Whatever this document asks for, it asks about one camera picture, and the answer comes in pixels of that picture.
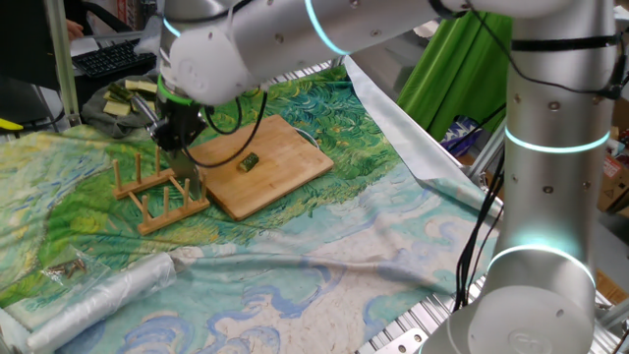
black cable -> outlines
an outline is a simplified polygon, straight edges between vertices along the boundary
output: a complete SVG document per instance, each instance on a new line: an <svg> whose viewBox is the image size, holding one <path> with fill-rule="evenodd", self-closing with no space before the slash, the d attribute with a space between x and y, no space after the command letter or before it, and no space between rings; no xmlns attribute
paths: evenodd
<svg viewBox="0 0 629 354"><path fill-rule="evenodd" d="M507 56L509 63L511 63L511 66L513 67L513 70L524 80L529 81L531 83L535 83L535 84L540 84L540 85L546 85L546 86L550 86L550 87L554 87L554 88L559 88L559 89L565 89L567 91L570 92L574 92L574 93L593 93L593 94L600 94L600 95L606 95L608 90L607 90L607 86L605 86L604 88L601 89L576 89L576 88L569 88L567 86L564 86L562 84L557 84L557 83L550 83L550 82L545 82L543 80L537 80L537 79L533 79L530 78L528 76L526 76L521 70L520 68L516 65L515 60L513 59L513 57L511 56L511 53L509 51L509 49L507 49L505 47L505 45L502 43L502 41L500 40L500 38L498 38L498 36L493 32L493 30L491 30L489 28L489 26L487 25L487 23L485 22L485 20L483 20L481 14L476 10L476 8L474 7L474 5L472 5L472 2L470 0L465 0L466 4L468 5L468 7L470 8L470 12L474 15L474 17L477 18L477 20L479 20L479 22L481 22L481 26L487 31L487 33L489 33L489 35L491 36L491 38L493 38L493 40L495 41L495 43L498 45L498 47L500 48L500 50L504 53L504 55Z"/></svg>
<svg viewBox="0 0 629 354"><path fill-rule="evenodd" d="M493 112L491 112L491 114L489 114L487 116L487 118L485 118L481 124L474 128L472 130L472 132L468 133L465 137L463 137L463 139L461 139L460 141L456 142L452 147L448 148L448 152L452 152L454 151L454 149L458 148L459 146L461 146L461 144L463 144L464 142L466 142L467 140L469 140L470 138L472 138L474 136L474 134L480 130L482 127L484 127L487 123L489 123L489 121L491 121L491 119L493 119L493 117L495 117L498 113L500 113L504 108L507 107L506 103L502 103L501 106L498 107L498 109L494 110Z"/></svg>
<svg viewBox="0 0 629 354"><path fill-rule="evenodd" d="M465 285L468 279L468 273L470 271L470 264L472 262L472 257L474 256L474 248L476 246L476 241L479 236L479 231L481 226L485 222L486 216L489 214L489 210L493 205L493 201L497 197L498 191L502 188L502 179L497 178L502 174L502 168L504 165L504 153L500 157L498 162L498 166L496 167L494 176L489 186L489 191L485 196L485 200L481 205L481 210L479 211L479 217L477 219L477 223L472 230L472 234L470 235L470 239L468 243L465 245L463 252L461 253L461 257L459 258L459 262L457 263L456 268L456 299L454 305L454 311L461 309L464 306L467 306L467 292L465 289Z"/></svg>
<svg viewBox="0 0 629 354"><path fill-rule="evenodd" d="M234 153L230 157L228 157L228 158L226 158L226 159L224 159L224 160L222 160L220 162L216 162L216 163L212 163L212 164L205 164L205 163L197 161L190 154L190 151L188 150L188 147L186 147L186 145L182 146L182 151L183 151L184 155L190 161L192 161L196 166L202 167L202 168L219 167L219 166L222 166L222 165L224 165L226 163L231 162L234 158L238 157L239 154L243 153L243 151L249 146L249 144L252 142L252 140L256 136L257 128L259 128L259 124L262 122L262 116L264 115L264 109L266 108L266 99L267 99L267 97L268 97L268 93L265 91L264 95L262 96L262 104L260 105L259 113L257 114L257 119L256 119L256 124L254 125L254 129L252 130L252 133L249 135L249 138L247 139L247 141L245 142L243 147L241 147L238 151L236 151L236 153ZM185 141L185 135L186 135L186 132L182 129L182 131L180 133L180 139L181 139L182 142Z"/></svg>
<svg viewBox="0 0 629 354"><path fill-rule="evenodd" d="M470 282L468 283L468 291L467 291L468 298L470 298L470 288L472 287L472 283L474 282L474 274L476 274L476 271L479 268L479 262L481 261L481 255L483 254L483 249L485 248L485 244L487 243L487 240L489 239L489 235L491 235L491 231L493 231L493 229L495 228L495 225L498 224L498 220L502 216L503 211L504 211L504 205L500 208L500 212L498 213L498 216L493 221L493 224L489 228L489 231L487 232L487 235L485 236L485 239L483 240L483 243L481 244L481 247L479 248L479 253L476 256L476 261L474 262L474 267L472 268L472 276L470 276Z"/></svg>
<svg viewBox="0 0 629 354"><path fill-rule="evenodd" d="M238 121L236 122L236 126L230 131L224 131L224 130L218 129L218 127L212 120L212 115L210 114L210 112L207 111L207 108L209 107L205 106L203 108L203 112L205 113L205 119L207 119L207 123L209 123L209 126L212 127L212 129L215 130L216 133L221 134L221 135L232 135L240 129L241 125L243 124L243 107L241 107L240 99L238 99L238 97L236 97L236 105L238 106Z"/></svg>
<svg viewBox="0 0 629 354"><path fill-rule="evenodd" d="M234 14L236 14L239 10L241 10L245 6L249 5L249 3L251 3L252 1L254 1L254 0L243 0L243 1L239 2L238 4L234 5ZM211 21L220 20L220 19L222 19L224 17L227 17L228 14L229 14L229 10L225 10L222 13L219 13L219 14L216 14L216 15L212 15L212 16L208 16L208 17L204 17L204 18L200 18L200 19L187 20L187 19L166 18L166 21L179 23L179 24L198 24L198 23L204 23L204 22L211 22Z"/></svg>

plastic bag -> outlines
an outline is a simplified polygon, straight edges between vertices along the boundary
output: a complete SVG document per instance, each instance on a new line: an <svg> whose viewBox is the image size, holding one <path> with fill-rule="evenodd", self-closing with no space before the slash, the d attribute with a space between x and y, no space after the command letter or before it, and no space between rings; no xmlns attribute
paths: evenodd
<svg viewBox="0 0 629 354"><path fill-rule="evenodd" d="M88 291L102 279L113 274L109 266L98 262L72 246L63 250L53 260L51 266L41 272L63 287L81 290L78 295Z"/></svg>

clear plastic sheet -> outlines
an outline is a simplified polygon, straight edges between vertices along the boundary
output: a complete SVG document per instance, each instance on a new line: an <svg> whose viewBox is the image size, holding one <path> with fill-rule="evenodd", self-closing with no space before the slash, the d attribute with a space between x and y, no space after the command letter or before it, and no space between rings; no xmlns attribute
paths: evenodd
<svg viewBox="0 0 629 354"><path fill-rule="evenodd" d="M121 307L172 285L176 278L170 256L147 256L90 287L73 305L31 334L27 346L35 354L51 353Z"/></svg>
<svg viewBox="0 0 629 354"><path fill-rule="evenodd" d="M63 250L52 261L51 266L41 273L63 287L79 290L77 295L83 295L98 282L113 274L107 265L72 246Z"/></svg>

wooden peg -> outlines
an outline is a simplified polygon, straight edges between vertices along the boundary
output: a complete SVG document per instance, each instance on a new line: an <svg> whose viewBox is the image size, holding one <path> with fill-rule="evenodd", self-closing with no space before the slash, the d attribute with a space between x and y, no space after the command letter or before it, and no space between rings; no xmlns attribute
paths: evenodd
<svg viewBox="0 0 629 354"><path fill-rule="evenodd" d="M118 160L114 160L114 175L116 176L116 189L121 191L122 182L120 181L120 166L118 165Z"/></svg>
<svg viewBox="0 0 629 354"><path fill-rule="evenodd" d="M200 179L200 199L205 201L207 200L207 187L205 186L205 178L207 177L207 174L203 173L202 175L203 177Z"/></svg>
<svg viewBox="0 0 629 354"><path fill-rule="evenodd" d="M186 183L184 184L184 210L188 208L188 200L190 194L190 178L186 178Z"/></svg>
<svg viewBox="0 0 629 354"><path fill-rule="evenodd" d="M142 196L142 220L148 224L148 196Z"/></svg>
<svg viewBox="0 0 629 354"><path fill-rule="evenodd" d="M168 206L168 187L164 187L164 217L168 217L168 211L170 211Z"/></svg>
<svg viewBox="0 0 629 354"><path fill-rule="evenodd" d="M159 172L161 172L161 166L159 165L159 147L155 147L155 175L159 177Z"/></svg>
<svg viewBox="0 0 629 354"><path fill-rule="evenodd" d="M140 167L140 153L136 152L136 182L138 182L138 184L142 183L142 173L141 173L141 167Z"/></svg>

purple object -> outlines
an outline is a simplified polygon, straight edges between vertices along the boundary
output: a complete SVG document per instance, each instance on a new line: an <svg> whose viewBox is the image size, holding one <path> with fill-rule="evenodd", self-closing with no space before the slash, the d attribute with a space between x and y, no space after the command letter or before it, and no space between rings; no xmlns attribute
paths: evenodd
<svg viewBox="0 0 629 354"><path fill-rule="evenodd" d="M445 138L440 143L441 146L447 149L454 157L465 155L482 133L482 130L479 129L474 135L466 138L478 126L479 124L472 118L457 116L447 133L445 133ZM465 142L458 145L453 151L450 151L452 147L464 139Z"/></svg>

